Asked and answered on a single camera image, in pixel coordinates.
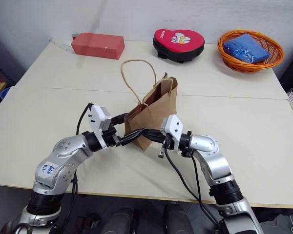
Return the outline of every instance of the robotic arm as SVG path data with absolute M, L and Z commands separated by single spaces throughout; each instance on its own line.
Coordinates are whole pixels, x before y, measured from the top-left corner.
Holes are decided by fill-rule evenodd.
M 60 233 L 54 225 L 61 212 L 61 200 L 77 167 L 93 152 L 107 147 L 126 145 L 139 136 L 159 142 L 159 157 L 167 149 L 182 152 L 182 156 L 194 156 L 201 165 L 210 186 L 210 196 L 216 200 L 223 234 L 263 234 L 263 231 L 245 197 L 234 179 L 227 160 L 220 153 L 217 141 L 208 135 L 182 134 L 183 125 L 176 115 L 164 119 L 161 130 L 138 129 L 120 138 L 114 125 L 124 122 L 124 116 L 111 118 L 104 107 L 90 105 L 89 123 L 93 132 L 85 132 L 64 138 L 53 148 L 35 172 L 33 193 L 24 208 L 20 224 L 34 228 L 34 233 Z

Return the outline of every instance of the paper bag handle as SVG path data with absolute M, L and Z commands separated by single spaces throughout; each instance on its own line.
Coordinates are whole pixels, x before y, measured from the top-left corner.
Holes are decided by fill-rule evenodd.
M 155 78 L 154 86 L 157 84 L 157 83 L 156 83 L 156 74 L 155 74 L 155 70 L 154 70 L 153 66 L 151 65 L 151 63 L 149 63 L 148 61 L 145 61 L 145 60 L 143 60 L 143 59 L 129 59 L 129 60 L 126 60 L 126 61 L 124 61 L 124 62 L 122 63 L 122 65 L 121 65 L 121 74 L 122 74 L 123 80 L 124 80 L 125 84 L 127 85 L 127 87 L 128 87 L 128 88 L 133 92 L 133 94 L 136 96 L 136 98 L 137 98 L 139 104 L 141 104 L 141 101 L 140 101 L 138 95 L 137 95 L 136 92 L 133 90 L 133 88 L 130 86 L 130 84 L 127 82 L 127 79 L 126 79 L 125 74 L 124 74 L 124 71 L 123 71 L 123 66 L 124 66 L 126 63 L 128 63 L 128 62 L 132 62 L 132 61 L 146 62 L 148 65 L 150 65 L 150 67 L 151 67 L 151 69 L 152 69 L 152 71 L 153 71 L 153 73 L 154 73 L 154 78 Z
M 154 92 L 154 90 L 156 89 L 156 87 L 163 81 L 163 80 L 169 80 L 170 81 L 170 89 L 169 89 L 169 96 L 170 96 L 170 93 L 172 91 L 172 86 L 173 86 L 173 83 L 174 83 L 174 80 L 172 78 L 162 78 L 161 80 L 159 80 L 156 84 L 153 85 L 153 89 L 151 89 L 147 95 L 145 95 L 145 97 L 142 99 L 142 104 L 145 105 L 145 106 L 148 106 L 148 104 L 146 104 L 146 99 L 150 97 L 150 95 Z

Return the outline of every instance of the brown paper bag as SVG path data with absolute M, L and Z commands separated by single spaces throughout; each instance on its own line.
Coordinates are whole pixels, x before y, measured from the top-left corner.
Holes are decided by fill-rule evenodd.
M 128 84 L 123 72 L 123 66 L 131 61 L 143 61 L 150 65 L 154 77 L 155 84 L 148 94 L 143 98 L 142 102 L 137 96 L 133 88 Z M 138 105 L 128 113 L 125 117 L 125 135 L 140 128 L 160 129 L 163 119 L 169 115 L 176 113 L 176 98 L 177 98 L 177 85 L 178 82 L 174 77 L 164 77 L 156 82 L 156 74 L 152 65 L 141 59 L 131 59 L 124 61 L 121 66 L 121 74 L 125 84 L 137 97 Z M 140 149 L 145 150 L 151 143 L 149 139 L 140 136 L 133 143 Z

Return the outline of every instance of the blue towel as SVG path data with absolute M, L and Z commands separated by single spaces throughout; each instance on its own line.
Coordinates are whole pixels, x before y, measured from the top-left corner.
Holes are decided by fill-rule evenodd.
M 223 44 L 225 52 L 238 60 L 256 63 L 269 58 L 270 54 L 249 34 L 243 34 Z

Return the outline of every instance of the orange basket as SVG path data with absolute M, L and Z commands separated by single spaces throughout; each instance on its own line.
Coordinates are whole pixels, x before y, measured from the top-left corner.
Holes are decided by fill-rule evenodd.
M 231 55 L 228 55 L 224 51 L 223 43 L 230 39 L 237 38 L 245 33 L 250 34 L 255 39 L 255 41 L 257 41 L 265 50 L 269 52 L 270 56 L 268 59 L 250 64 L 247 62 L 242 62 L 232 57 Z M 218 49 L 224 63 L 229 68 L 239 72 L 258 72 L 262 69 L 272 68 L 279 65 L 284 59 L 284 51 L 276 41 L 261 33 L 247 30 L 235 30 L 225 33 L 218 41 Z

